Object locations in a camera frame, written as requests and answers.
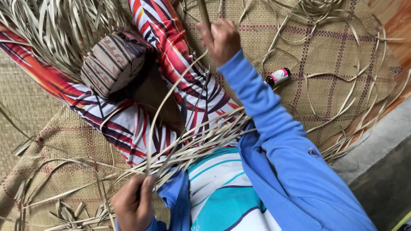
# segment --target left hand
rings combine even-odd
[[[111,200],[122,231],[144,231],[153,216],[152,189],[155,176],[134,175]]]

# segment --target small bottle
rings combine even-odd
[[[284,67],[281,68],[280,70],[272,73],[271,75],[267,76],[266,82],[270,85],[278,85],[280,82],[287,80],[288,77],[290,76],[290,70],[288,68]]]

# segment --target blue sleeve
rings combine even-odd
[[[115,228],[117,231],[121,231],[117,223],[117,218],[115,219]],[[167,226],[166,223],[157,221],[155,216],[153,216],[150,226],[145,231],[167,231]]]
[[[306,138],[300,122],[240,50],[217,69],[254,120],[262,148],[290,200],[326,230],[376,230],[353,193]]]

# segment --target bottle label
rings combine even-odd
[[[288,73],[284,68],[281,68],[280,70],[272,73],[270,75],[272,80],[274,81],[274,85],[279,84],[280,82],[287,80],[288,79]]]

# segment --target logo on sleeve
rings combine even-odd
[[[315,150],[315,148],[309,148],[308,150],[308,154],[310,154],[311,156],[314,156],[315,158],[321,157],[321,155],[317,152],[317,150]]]

